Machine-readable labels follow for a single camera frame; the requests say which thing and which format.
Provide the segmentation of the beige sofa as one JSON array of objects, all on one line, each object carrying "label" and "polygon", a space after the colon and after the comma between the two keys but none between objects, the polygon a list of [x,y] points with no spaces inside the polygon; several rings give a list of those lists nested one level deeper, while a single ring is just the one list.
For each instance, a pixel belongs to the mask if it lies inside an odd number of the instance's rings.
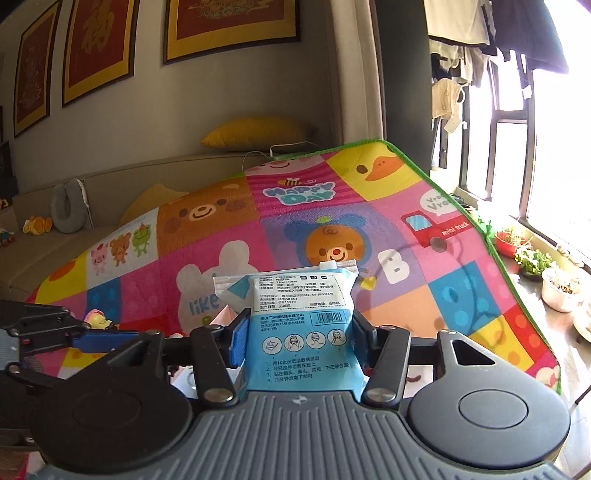
[{"label": "beige sofa", "polygon": [[90,223],[74,234],[56,230],[40,236],[22,232],[29,217],[49,215],[51,184],[14,197],[1,211],[1,227],[15,241],[1,249],[1,297],[24,301],[52,272],[112,232],[124,211],[149,187],[160,183],[192,192],[266,162],[262,153],[185,156],[127,165],[82,176]]}]

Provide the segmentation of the pink cardboard box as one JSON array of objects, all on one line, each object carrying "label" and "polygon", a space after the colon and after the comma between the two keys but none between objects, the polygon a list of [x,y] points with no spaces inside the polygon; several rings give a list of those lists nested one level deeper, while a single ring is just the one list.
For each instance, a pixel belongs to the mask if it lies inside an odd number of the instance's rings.
[{"label": "pink cardboard box", "polygon": [[219,326],[228,326],[233,319],[235,319],[235,311],[231,309],[229,306],[224,306],[219,310],[215,315],[205,315],[201,321],[202,325],[219,325]]}]

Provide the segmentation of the orange toy on sofa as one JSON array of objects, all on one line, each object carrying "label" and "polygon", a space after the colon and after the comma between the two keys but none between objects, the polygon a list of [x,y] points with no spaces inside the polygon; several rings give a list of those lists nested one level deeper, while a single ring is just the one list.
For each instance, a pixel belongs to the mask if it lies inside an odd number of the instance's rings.
[{"label": "orange toy on sofa", "polygon": [[39,236],[49,233],[52,227],[53,220],[51,217],[31,216],[24,222],[22,231],[26,235]]}]

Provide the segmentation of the blue wet wipes pack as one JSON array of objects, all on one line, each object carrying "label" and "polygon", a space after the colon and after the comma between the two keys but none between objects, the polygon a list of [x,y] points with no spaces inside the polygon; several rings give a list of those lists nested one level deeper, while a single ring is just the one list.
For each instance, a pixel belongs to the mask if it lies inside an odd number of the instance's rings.
[{"label": "blue wet wipes pack", "polygon": [[353,353],[355,260],[214,278],[215,295],[235,312],[249,309],[246,337],[231,353],[239,391],[349,391],[365,376]]}]

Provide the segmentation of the red flower pot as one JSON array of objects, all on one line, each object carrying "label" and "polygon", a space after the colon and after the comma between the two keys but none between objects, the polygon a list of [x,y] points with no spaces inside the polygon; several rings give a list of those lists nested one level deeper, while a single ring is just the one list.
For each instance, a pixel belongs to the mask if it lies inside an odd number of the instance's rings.
[{"label": "red flower pot", "polygon": [[517,252],[531,245],[531,240],[515,234],[512,228],[495,233],[495,246],[498,253],[507,258],[514,258]]}]

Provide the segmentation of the pink yellow cupcake toy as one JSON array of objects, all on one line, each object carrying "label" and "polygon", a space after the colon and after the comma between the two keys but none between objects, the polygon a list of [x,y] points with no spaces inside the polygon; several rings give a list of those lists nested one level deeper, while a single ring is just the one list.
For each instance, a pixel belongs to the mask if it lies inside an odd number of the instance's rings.
[{"label": "pink yellow cupcake toy", "polygon": [[90,310],[84,317],[84,322],[93,330],[112,331],[117,330],[117,325],[106,318],[105,314],[98,309]]}]

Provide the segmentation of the grey neck pillow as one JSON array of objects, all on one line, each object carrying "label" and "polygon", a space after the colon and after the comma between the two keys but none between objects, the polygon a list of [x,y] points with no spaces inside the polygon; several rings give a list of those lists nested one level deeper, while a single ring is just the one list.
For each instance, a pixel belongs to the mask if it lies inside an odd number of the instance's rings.
[{"label": "grey neck pillow", "polygon": [[87,193],[80,179],[73,178],[53,187],[50,215],[55,228],[64,234],[93,227]]}]

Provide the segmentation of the colourful cartoon play mat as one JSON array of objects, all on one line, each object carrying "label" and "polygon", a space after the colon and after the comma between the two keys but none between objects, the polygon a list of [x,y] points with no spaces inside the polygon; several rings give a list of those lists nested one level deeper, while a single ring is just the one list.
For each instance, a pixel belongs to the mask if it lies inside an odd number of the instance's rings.
[{"label": "colourful cartoon play mat", "polygon": [[375,325],[458,331],[550,388],[560,366],[484,232],[381,141],[271,161],[138,216],[31,294],[125,330],[175,333],[223,303],[217,276],[355,261],[353,303]]}]

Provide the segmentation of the yellow cushion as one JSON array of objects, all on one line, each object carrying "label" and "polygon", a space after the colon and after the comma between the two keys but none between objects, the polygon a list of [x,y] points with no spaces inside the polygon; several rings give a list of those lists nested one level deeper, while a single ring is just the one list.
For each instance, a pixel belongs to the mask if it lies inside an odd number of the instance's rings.
[{"label": "yellow cushion", "polygon": [[121,227],[137,217],[169,202],[187,195],[186,191],[177,191],[156,183],[144,190],[124,211],[118,227]]},{"label": "yellow cushion", "polygon": [[214,128],[200,140],[200,145],[226,152],[265,150],[273,145],[308,141],[315,131],[314,124],[287,116],[242,117]]}]

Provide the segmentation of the red gold framed picture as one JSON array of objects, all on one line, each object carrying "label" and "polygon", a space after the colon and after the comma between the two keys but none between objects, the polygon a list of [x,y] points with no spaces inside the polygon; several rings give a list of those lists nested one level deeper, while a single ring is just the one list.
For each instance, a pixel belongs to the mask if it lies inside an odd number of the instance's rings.
[{"label": "red gold framed picture", "polygon": [[64,107],[134,75],[139,0],[75,0],[64,48]]},{"label": "red gold framed picture", "polygon": [[163,62],[300,39],[300,3],[276,1],[168,1]]},{"label": "red gold framed picture", "polygon": [[61,5],[54,1],[21,35],[14,84],[14,137],[50,116],[52,59]]}]

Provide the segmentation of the white flower pot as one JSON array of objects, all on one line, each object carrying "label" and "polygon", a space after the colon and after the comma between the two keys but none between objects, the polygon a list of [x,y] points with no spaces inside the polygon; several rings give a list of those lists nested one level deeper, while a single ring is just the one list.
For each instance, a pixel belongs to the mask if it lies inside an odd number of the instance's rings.
[{"label": "white flower pot", "polygon": [[572,313],[590,294],[590,278],[582,270],[548,268],[542,274],[541,297],[544,303],[560,313]]}]

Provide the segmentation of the hanging clothes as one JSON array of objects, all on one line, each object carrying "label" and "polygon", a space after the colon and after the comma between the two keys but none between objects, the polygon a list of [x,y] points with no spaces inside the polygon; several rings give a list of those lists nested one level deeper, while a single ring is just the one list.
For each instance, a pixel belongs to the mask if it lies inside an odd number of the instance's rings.
[{"label": "hanging clothes", "polygon": [[447,132],[460,125],[464,85],[479,87],[489,61],[522,56],[532,70],[568,71],[561,41],[543,1],[426,1],[432,60],[432,118]]}]

